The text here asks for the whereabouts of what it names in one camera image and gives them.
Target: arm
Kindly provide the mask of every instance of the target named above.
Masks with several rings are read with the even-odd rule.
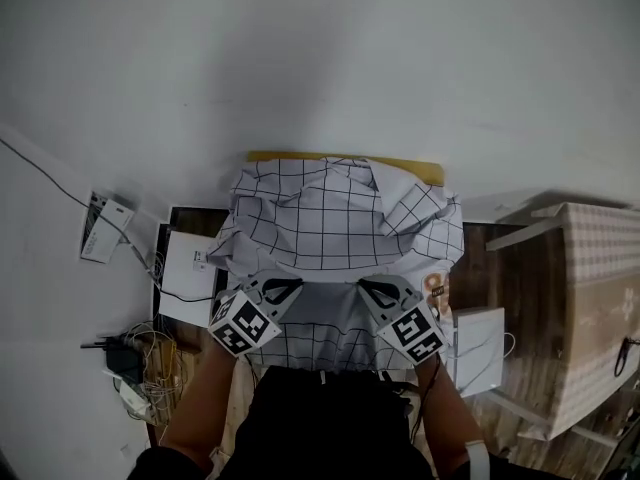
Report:
[[[222,441],[235,364],[217,342],[209,346],[160,443],[207,473],[212,468],[209,455]]]
[[[436,371],[435,356],[416,368],[420,397]],[[424,432],[433,461],[442,479],[469,460],[465,443],[482,440],[482,431],[456,391],[444,365],[422,406]]]

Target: grid-patterned fabric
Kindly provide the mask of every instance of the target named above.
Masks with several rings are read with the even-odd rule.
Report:
[[[369,329],[282,323],[283,332],[254,353],[254,364],[305,370],[405,370],[411,363]]]
[[[376,162],[253,162],[233,185],[210,257],[224,257],[240,277],[279,267],[326,282],[356,281],[394,264],[402,272],[448,270],[464,247],[459,206],[443,187]]]
[[[352,283],[397,274],[431,295],[434,287],[425,279],[445,279],[463,254],[455,194],[395,167],[341,158],[247,163],[231,194],[230,214],[209,260],[232,277],[282,269],[306,282],[279,322],[282,334],[248,355],[253,363],[411,367],[376,336],[376,323]]]

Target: white box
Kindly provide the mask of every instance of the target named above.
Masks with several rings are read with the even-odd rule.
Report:
[[[209,333],[234,357],[262,347],[282,330],[242,291],[224,300]]]
[[[472,308],[453,312],[454,346],[447,371],[463,397],[502,384],[504,308]]]
[[[111,199],[101,198],[100,205],[94,205],[89,210],[91,218],[95,217],[95,222],[87,219],[87,227],[93,224],[91,230],[82,244],[80,257],[84,260],[97,261],[99,263],[109,263],[113,251],[118,245],[122,235],[114,229],[111,224],[100,217],[109,220],[120,231],[124,231],[134,215],[133,210],[116,203]]]
[[[162,289],[191,299],[214,296],[217,269],[207,263],[207,250],[214,239],[172,231],[162,276]],[[198,327],[209,327],[213,299],[183,302],[171,295],[160,295],[161,315]]]

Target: cable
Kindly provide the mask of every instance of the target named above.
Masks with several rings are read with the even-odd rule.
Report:
[[[503,328],[502,326],[496,326],[496,327],[494,328],[493,333],[491,333],[491,335],[489,335],[489,336],[487,337],[487,339],[485,339],[485,340],[484,340],[482,343],[480,343],[479,345],[476,345],[476,346],[474,346],[474,347],[471,347],[471,348],[469,348],[469,349],[465,350],[462,354],[459,354],[459,355],[457,355],[457,356],[456,356],[456,355],[447,355],[447,357],[448,357],[449,359],[460,359],[461,357],[464,357],[464,356],[466,356],[467,354],[471,354],[472,352],[475,352],[475,351],[476,351],[476,350],[478,350],[479,348],[482,348],[482,347],[484,347],[485,345],[488,345],[488,344],[489,344],[489,342],[490,342],[491,340],[493,340],[493,338],[495,337],[495,335],[496,335],[496,334],[499,334],[499,333],[501,332],[501,329],[502,329],[502,328]]]
[[[136,330],[139,327],[143,326],[146,326],[148,330]],[[147,373],[147,370],[149,368],[149,359],[151,357],[151,354],[155,350],[156,344],[158,343],[156,335],[166,338],[171,343],[171,356],[169,358],[168,373],[166,374],[166,376],[162,378],[159,377],[154,381],[144,380],[141,385],[144,396],[155,411],[155,422],[153,424],[159,424],[162,423],[165,418],[161,418],[158,413],[166,412],[171,409],[172,402],[168,397],[174,394],[176,394],[178,397],[182,396],[182,391],[184,389],[184,384],[186,381],[184,378],[185,368],[182,362],[181,352],[177,349],[177,343],[172,337],[161,331],[154,330],[148,322],[134,325],[126,333],[126,336],[128,337],[131,333],[133,333],[130,338],[132,344],[136,341],[136,338],[141,335],[153,335],[153,342],[151,343],[149,350],[145,353],[144,356],[145,374]]]
[[[410,434],[411,444],[413,444],[413,442],[415,441],[416,435],[418,434],[418,430],[420,429],[420,423],[422,421],[422,408],[424,406],[424,402],[427,399],[427,396],[429,395],[430,391],[433,389],[433,386],[436,383],[436,380],[438,380],[438,374],[440,373],[441,363],[442,361],[440,359],[440,354],[436,354],[436,371],[433,372],[433,376],[431,377],[431,380],[427,385],[427,389],[425,390],[424,395],[422,395],[422,398],[420,399],[420,408],[418,409],[418,417],[416,419],[415,425],[413,425],[413,428],[411,429],[411,434]]]
[[[493,357],[487,363],[487,365],[482,370],[480,370],[480,373],[478,373],[473,379],[471,379],[465,386],[463,386],[462,388],[459,388],[458,389],[458,393],[463,393],[464,391],[466,391],[469,388],[469,386],[471,386],[471,384],[473,384],[476,380],[478,380],[482,376],[482,374],[484,372],[486,372],[489,368],[491,368],[499,360],[502,361],[505,357],[507,357],[513,351],[513,349],[516,346],[516,342],[515,342],[515,336],[513,336],[513,334],[511,334],[511,336],[514,339],[514,342],[513,342],[513,345],[511,347],[511,349],[509,350],[509,352],[507,352],[507,354],[504,355],[503,357],[499,357],[497,355],[498,351],[496,350],[496,353],[493,354]]]
[[[53,185],[60,192],[62,192],[65,196],[67,196],[69,199],[71,199],[72,201],[75,201],[80,206],[82,206],[83,208],[86,208],[87,210],[89,210],[91,212],[91,207],[88,204],[83,203],[76,196],[74,196],[73,194],[69,193],[47,171],[45,171],[42,167],[40,167],[38,164],[36,164],[33,160],[27,158],[25,155],[20,153],[20,151],[18,151],[12,145],[10,145],[8,142],[6,142],[2,137],[0,137],[0,143],[2,143],[9,151],[11,151],[15,155],[17,155],[19,158],[24,160],[26,163],[28,163],[31,167],[33,167],[34,169],[39,171],[45,178],[47,178],[51,183],[53,183]],[[158,283],[158,278],[160,276],[156,277],[155,274],[154,274],[157,271],[155,264],[154,264],[154,267],[149,268],[149,265],[147,265],[147,262],[143,258],[142,253],[140,252],[140,250],[131,242],[131,240],[129,239],[129,237],[127,236],[127,234],[124,231],[122,231],[118,226],[116,226],[109,219],[104,217],[101,213],[97,214],[97,217],[99,219],[102,219],[103,221],[105,221],[107,224],[109,224],[109,226],[111,226],[118,233],[120,233],[120,236],[121,236],[122,240],[124,241],[125,244],[127,244],[129,247],[131,247],[131,250],[133,251],[133,255],[142,264],[142,266],[144,267],[145,272],[149,275],[149,277],[151,278],[151,281],[153,282],[153,284],[155,285],[155,287],[158,289],[158,291],[160,293],[162,293],[164,295],[169,295],[170,297],[175,297],[176,299],[178,299],[178,300],[180,300],[182,302],[202,302],[202,301],[205,301],[205,300],[213,300],[215,298],[215,296],[212,296],[212,297],[202,297],[202,298],[199,298],[199,299],[185,299],[184,297],[181,297],[180,295],[177,295],[175,293],[171,293],[171,292],[167,292],[167,291],[163,290],[162,287],[160,286],[160,284]]]
[[[158,439],[158,446],[162,446],[162,440],[164,439],[164,435],[167,433],[168,428],[169,428],[169,425],[166,425],[164,427],[164,430],[162,431],[162,435],[160,436],[160,439]]]
[[[640,345],[640,341],[631,339],[629,337],[625,337],[622,340],[622,345],[620,345],[620,351],[618,352],[618,359],[616,360],[616,366],[613,370],[613,374],[615,377],[620,377],[620,375],[622,375],[622,371],[627,364],[627,356],[629,355],[629,350],[633,345]]]
[[[258,386],[258,375],[253,369],[253,363],[251,362],[251,359],[249,359],[249,356],[245,355],[244,357],[247,360],[247,363],[249,363],[249,367],[251,368],[251,378],[253,379],[253,392],[255,393],[256,387]]]
[[[511,336],[511,339],[513,340],[513,344],[511,345],[509,352],[507,352],[504,356],[502,356],[502,359],[506,359],[507,357],[509,357],[509,354],[511,354],[511,352],[513,352],[513,350],[516,348],[516,337],[510,332],[505,332],[504,334],[505,336]]]
[[[164,274],[164,255],[161,252],[156,252],[153,262],[153,275],[155,279],[160,279]]]

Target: person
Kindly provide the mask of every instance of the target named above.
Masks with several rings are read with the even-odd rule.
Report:
[[[204,479],[222,441],[236,359],[212,342],[160,446],[129,480]],[[424,432],[439,478],[470,478],[468,443],[482,441],[436,354],[416,367]],[[373,372],[320,374],[270,367],[220,478],[433,478],[412,445],[408,401]],[[491,478],[555,478],[490,457]]]

